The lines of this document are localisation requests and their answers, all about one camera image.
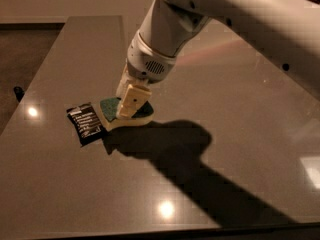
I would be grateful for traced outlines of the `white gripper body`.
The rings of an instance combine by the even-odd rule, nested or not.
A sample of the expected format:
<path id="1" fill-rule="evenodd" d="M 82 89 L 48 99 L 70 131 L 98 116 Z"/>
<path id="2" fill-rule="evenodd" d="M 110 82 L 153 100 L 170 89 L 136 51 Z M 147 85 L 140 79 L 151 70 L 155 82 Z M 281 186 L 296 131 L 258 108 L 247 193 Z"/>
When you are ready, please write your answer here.
<path id="1" fill-rule="evenodd" d="M 176 63 L 176 50 L 162 41 L 151 44 L 138 30 L 127 51 L 127 67 L 131 76 L 150 83 L 164 80 Z"/>

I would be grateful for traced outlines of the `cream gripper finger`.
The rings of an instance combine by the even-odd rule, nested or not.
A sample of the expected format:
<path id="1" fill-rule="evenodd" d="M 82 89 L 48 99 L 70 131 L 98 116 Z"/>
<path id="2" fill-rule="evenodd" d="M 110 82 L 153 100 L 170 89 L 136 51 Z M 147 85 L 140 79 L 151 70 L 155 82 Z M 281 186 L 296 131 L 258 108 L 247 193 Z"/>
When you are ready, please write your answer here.
<path id="1" fill-rule="evenodd" d="M 119 85 L 116 90 L 116 97 L 122 99 L 126 93 L 128 85 L 133 84 L 135 81 L 136 78 L 129 74 L 128 67 L 125 66 L 121 75 Z"/>
<path id="2" fill-rule="evenodd" d="M 149 88 L 129 84 L 121 97 L 117 108 L 119 119 L 130 119 L 149 100 L 152 92 Z"/>

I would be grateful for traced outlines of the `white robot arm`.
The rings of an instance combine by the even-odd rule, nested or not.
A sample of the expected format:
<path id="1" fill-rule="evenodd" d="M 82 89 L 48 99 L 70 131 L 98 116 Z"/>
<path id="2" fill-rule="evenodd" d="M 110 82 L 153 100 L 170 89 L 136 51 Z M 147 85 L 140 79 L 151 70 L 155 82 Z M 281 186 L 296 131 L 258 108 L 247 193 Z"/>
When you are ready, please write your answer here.
<path id="1" fill-rule="evenodd" d="M 310 94 L 320 94 L 320 6 L 307 0 L 154 0 L 127 52 L 116 96 L 117 116 L 129 119 L 150 98 L 179 51 L 215 19 L 285 71 Z"/>

